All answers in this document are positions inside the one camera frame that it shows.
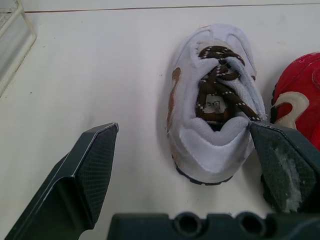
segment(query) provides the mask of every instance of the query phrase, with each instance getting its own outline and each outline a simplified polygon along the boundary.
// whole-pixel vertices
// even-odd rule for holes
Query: white table surface
[[[320,0],[22,0],[26,11],[314,4]]]
[[[320,49],[319,11],[313,4],[29,14],[38,38],[0,98],[0,239],[80,134],[110,122],[119,123],[112,177],[96,227],[81,240],[105,240],[114,213],[269,213],[256,154],[220,186],[176,172],[165,131],[168,69],[197,28],[237,25],[251,41],[269,109],[286,66]]]

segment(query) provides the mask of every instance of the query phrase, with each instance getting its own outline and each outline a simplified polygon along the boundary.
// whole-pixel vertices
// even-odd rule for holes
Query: clear plastic container
[[[21,0],[0,1],[0,96],[37,38]]]

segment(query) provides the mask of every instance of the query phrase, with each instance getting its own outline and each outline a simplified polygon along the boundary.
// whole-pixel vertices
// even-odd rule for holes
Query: white shoe upper
[[[219,64],[216,58],[201,59],[199,53],[209,46],[223,46],[240,55],[225,60],[240,77],[218,81],[231,87],[257,115],[266,118],[262,97],[252,76],[256,76],[251,47],[246,35],[237,27],[214,24],[198,29],[181,46],[173,66],[173,79],[167,135],[178,168],[203,183],[219,183],[232,177],[252,152],[254,145],[248,130],[250,120],[238,113],[220,131],[213,131],[195,107],[199,81]]]

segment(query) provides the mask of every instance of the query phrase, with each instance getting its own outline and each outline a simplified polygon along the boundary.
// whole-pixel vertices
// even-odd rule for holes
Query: brown shoelace
[[[259,116],[253,111],[234,91],[227,85],[218,82],[217,79],[232,81],[240,77],[240,74],[231,69],[225,58],[237,58],[243,65],[245,61],[242,57],[234,53],[231,49],[224,46],[208,46],[203,49],[199,57],[201,59],[218,59],[219,64],[205,75],[199,82],[199,93],[195,106],[195,114],[197,117],[206,121],[217,121],[225,123],[233,117],[235,112],[234,106],[237,106],[252,121],[261,121]],[[224,113],[205,113],[207,95],[220,96],[230,106]]]

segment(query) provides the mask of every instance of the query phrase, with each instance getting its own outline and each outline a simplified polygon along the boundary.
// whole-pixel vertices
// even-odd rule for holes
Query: red shoe
[[[320,52],[304,55],[284,70],[272,105],[272,123],[297,129],[320,151]]]

